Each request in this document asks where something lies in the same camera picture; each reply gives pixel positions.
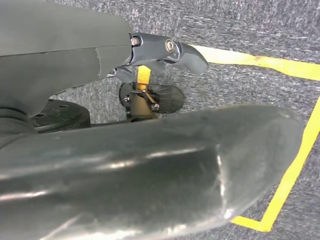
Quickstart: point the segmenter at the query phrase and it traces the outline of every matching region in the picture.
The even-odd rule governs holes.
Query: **round black base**
[[[38,133],[52,133],[89,128],[90,112],[85,107],[62,100],[49,99],[39,114],[31,118]]]

